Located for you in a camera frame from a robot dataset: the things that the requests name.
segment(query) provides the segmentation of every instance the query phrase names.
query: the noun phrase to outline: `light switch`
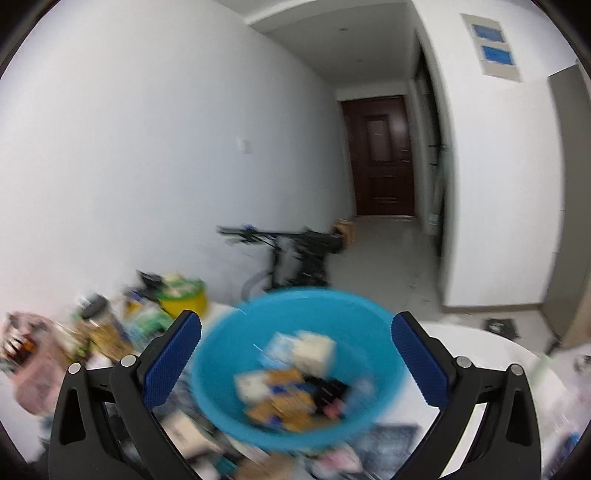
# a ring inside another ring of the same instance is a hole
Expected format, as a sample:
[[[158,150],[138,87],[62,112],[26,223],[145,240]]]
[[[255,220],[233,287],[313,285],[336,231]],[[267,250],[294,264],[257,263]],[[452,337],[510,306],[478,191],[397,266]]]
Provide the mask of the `light switch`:
[[[240,153],[244,153],[244,154],[252,153],[251,141],[247,138],[244,138],[244,137],[238,137],[236,139],[236,149]]]

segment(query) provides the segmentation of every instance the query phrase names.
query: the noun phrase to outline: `tiled floor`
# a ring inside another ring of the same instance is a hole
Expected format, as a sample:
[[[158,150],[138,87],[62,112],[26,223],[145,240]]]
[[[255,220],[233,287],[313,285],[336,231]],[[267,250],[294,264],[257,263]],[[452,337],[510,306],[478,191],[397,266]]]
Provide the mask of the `tiled floor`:
[[[512,318],[516,343],[542,353],[552,340],[541,313],[479,312],[445,314],[437,291],[437,257],[432,238],[416,220],[364,217],[357,220],[356,242],[329,259],[334,288],[364,296],[393,313],[408,310],[419,321],[481,328],[488,318]]]

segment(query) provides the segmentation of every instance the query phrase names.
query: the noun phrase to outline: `doorway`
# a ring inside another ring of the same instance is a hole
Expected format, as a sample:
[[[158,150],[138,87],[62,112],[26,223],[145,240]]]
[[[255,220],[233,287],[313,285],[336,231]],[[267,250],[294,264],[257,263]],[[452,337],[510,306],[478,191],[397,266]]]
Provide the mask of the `doorway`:
[[[417,91],[417,109],[422,119],[424,135],[421,139],[425,142],[426,172],[424,175],[425,190],[428,198],[427,212],[430,232],[434,235],[437,257],[441,259],[443,252],[443,228],[445,221],[445,188],[442,153],[446,146],[443,145],[441,126],[439,123],[439,109],[429,72],[427,58],[420,48],[417,70],[414,75],[414,83]]]
[[[413,155],[403,96],[341,102],[357,215],[414,216]]]

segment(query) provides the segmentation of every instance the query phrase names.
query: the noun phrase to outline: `yellow container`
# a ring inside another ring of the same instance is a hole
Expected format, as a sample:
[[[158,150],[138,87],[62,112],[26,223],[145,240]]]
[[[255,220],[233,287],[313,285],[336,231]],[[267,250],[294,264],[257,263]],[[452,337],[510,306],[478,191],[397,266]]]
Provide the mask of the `yellow container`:
[[[193,291],[181,296],[172,296],[165,290],[158,293],[158,300],[162,309],[172,318],[177,318],[183,310],[191,310],[202,317],[207,310],[208,299],[205,293],[205,282],[202,280],[187,280],[194,285]]]

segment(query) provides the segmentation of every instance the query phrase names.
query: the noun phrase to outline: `brown wooden door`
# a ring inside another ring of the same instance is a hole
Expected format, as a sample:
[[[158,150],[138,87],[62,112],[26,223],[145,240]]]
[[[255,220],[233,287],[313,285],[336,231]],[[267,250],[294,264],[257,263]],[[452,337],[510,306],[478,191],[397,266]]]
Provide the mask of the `brown wooden door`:
[[[341,103],[357,215],[414,215],[413,157],[404,97]]]

